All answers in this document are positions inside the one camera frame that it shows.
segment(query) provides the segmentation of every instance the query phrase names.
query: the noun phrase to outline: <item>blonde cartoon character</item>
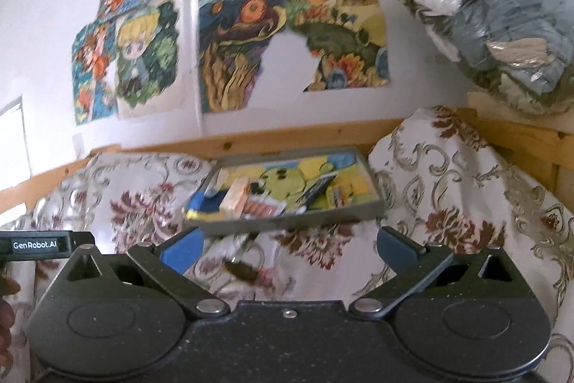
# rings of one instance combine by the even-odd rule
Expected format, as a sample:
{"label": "blonde cartoon character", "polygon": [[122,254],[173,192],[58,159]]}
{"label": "blonde cartoon character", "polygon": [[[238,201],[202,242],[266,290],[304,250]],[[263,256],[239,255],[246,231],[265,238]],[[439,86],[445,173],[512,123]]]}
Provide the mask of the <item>blonde cartoon character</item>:
{"label": "blonde cartoon character", "polygon": [[150,80],[143,54],[159,32],[160,11],[146,7],[128,15],[118,31],[118,94],[137,92]]}

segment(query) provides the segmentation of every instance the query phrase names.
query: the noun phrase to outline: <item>wooden bed frame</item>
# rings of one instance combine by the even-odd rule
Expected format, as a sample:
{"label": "wooden bed frame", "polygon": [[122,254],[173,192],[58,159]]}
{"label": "wooden bed frame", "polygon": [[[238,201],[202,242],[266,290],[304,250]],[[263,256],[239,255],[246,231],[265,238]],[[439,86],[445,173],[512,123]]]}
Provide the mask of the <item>wooden bed frame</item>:
{"label": "wooden bed frame", "polygon": [[[518,123],[477,117],[474,109],[457,111],[462,120],[475,127],[509,162],[554,192],[560,167],[574,170],[574,135]],[[265,130],[243,134],[206,137],[137,149],[120,145],[100,151],[125,153],[183,153],[205,159],[234,154],[275,154],[284,150],[355,146],[367,155],[377,142],[390,134],[403,120],[369,120],[290,129]],[[53,169],[0,192],[0,213],[22,203],[28,209],[50,193],[69,174],[87,165],[90,157]]]}

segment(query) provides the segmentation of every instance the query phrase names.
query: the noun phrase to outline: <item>human hand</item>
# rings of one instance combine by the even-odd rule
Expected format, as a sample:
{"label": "human hand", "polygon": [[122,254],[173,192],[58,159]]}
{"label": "human hand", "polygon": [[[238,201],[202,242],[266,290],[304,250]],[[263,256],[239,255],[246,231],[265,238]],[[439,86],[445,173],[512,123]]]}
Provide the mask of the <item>human hand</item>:
{"label": "human hand", "polygon": [[[11,296],[20,291],[20,285],[13,279],[4,278],[4,281],[8,283],[8,293]],[[8,351],[10,344],[12,343],[12,336],[10,334],[10,328],[14,325],[15,313],[11,305],[6,302],[6,300],[0,300],[0,366],[5,369],[10,369],[12,367],[13,357]]]}

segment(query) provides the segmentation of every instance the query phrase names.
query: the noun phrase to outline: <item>folded clothes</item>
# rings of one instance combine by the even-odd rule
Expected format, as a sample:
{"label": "folded clothes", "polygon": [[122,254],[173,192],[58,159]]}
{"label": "folded clothes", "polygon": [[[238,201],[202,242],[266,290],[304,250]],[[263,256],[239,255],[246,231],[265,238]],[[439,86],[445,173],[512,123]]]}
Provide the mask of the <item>folded clothes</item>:
{"label": "folded clothes", "polygon": [[574,0],[400,0],[476,84],[530,114],[574,102]]}

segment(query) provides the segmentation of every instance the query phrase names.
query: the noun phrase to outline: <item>metal screw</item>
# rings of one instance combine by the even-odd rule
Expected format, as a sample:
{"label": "metal screw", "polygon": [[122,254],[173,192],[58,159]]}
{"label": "metal screw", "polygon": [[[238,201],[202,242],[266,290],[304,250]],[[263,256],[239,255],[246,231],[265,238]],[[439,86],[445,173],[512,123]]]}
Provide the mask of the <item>metal screw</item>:
{"label": "metal screw", "polygon": [[285,318],[297,318],[298,313],[295,310],[285,309],[283,310],[283,317]]}
{"label": "metal screw", "polygon": [[377,313],[383,309],[377,299],[359,299],[355,302],[355,309],[361,313]]}
{"label": "metal screw", "polygon": [[196,307],[201,313],[221,313],[225,310],[225,302],[219,299],[204,299],[200,300]]}

